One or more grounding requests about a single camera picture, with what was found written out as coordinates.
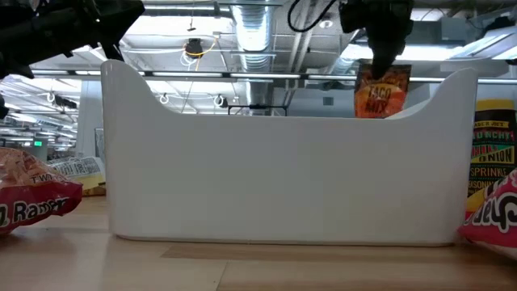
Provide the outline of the yellow lid onion seasoning jar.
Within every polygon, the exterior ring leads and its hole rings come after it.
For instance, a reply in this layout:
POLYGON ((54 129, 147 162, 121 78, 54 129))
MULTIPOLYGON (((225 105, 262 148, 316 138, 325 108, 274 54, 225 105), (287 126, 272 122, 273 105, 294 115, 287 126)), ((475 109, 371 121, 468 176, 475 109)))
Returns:
POLYGON ((517 167, 517 111, 511 99, 476 102, 468 195, 517 167))

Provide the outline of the silver ribbed ventilation duct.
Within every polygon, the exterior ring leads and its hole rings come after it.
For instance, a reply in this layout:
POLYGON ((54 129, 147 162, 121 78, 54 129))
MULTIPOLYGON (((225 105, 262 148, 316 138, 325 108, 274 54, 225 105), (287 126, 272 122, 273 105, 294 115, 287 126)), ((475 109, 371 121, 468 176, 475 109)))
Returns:
MULTIPOLYGON (((232 6, 237 46, 242 71, 266 73, 271 71, 271 34, 274 7, 264 5, 232 6)), ((247 82, 248 104, 272 105, 273 87, 270 82, 247 82)))

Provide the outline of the red roast beef ramen packet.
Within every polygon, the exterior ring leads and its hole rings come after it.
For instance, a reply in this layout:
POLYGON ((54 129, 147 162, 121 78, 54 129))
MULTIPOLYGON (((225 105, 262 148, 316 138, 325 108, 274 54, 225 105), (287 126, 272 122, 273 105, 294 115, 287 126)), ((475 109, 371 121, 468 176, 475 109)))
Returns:
POLYGON ((81 201, 81 183, 26 151, 0 147, 0 235, 64 216, 81 201))

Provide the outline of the orange yellow ramen packet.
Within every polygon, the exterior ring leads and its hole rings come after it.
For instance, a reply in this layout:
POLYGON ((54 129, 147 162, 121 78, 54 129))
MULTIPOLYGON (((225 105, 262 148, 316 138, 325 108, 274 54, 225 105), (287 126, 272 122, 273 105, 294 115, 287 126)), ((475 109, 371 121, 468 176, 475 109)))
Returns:
POLYGON ((472 194, 459 235, 517 260, 517 168, 472 194))

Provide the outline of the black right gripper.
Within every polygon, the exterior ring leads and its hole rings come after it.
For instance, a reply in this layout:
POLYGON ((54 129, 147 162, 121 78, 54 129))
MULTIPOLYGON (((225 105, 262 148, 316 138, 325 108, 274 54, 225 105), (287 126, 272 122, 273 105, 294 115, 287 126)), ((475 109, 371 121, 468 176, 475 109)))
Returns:
POLYGON ((403 53, 404 39, 412 32, 414 0, 346 0, 338 5, 344 33, 364 29, 372 50, 372 77, 382 78, 397 55, 403 53))

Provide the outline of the white plastic bin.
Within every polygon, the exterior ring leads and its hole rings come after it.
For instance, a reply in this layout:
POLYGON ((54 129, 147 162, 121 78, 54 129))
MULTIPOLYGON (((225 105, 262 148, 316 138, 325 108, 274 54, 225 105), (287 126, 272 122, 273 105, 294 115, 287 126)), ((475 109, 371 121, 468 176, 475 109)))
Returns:
POLYGON ((122 238, 442 246, 464 217, 477 72, 386 119, 172 112, 101 68, 111 232, 122 238))

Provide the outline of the orange taco mix packet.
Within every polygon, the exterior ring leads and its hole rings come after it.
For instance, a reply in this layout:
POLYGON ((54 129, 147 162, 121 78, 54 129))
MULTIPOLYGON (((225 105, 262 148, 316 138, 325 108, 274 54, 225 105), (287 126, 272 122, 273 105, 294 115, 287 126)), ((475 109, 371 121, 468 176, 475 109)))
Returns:
POLYGON ((355 117, 384 119, 399 113, 405 104, 412 65, 392 65, 374 79, 372 65, 361 63, 354 90, 355 117))

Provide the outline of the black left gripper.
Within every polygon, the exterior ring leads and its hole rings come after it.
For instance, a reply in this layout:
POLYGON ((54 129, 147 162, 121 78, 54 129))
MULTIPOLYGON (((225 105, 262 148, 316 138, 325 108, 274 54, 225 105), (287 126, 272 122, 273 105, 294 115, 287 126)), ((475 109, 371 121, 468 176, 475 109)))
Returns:
MULTIPOLYGON (((98 48, 97 25, 109 40, 120 40, 144 12, 141 0, 0 0, 0 79, 33 78, 34 63, 98 48)), ((107 59, 124 60, 119 42, 101 46, 107 59)))

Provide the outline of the clear plastic bin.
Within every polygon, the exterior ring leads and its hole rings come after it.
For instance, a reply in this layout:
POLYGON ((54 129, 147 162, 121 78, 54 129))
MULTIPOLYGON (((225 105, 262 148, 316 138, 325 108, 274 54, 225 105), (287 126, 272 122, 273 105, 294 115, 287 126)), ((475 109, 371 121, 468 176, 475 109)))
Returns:
POLYGON ((104 131, 103 128, 95 128, 95 156, 105 162, 104 131))

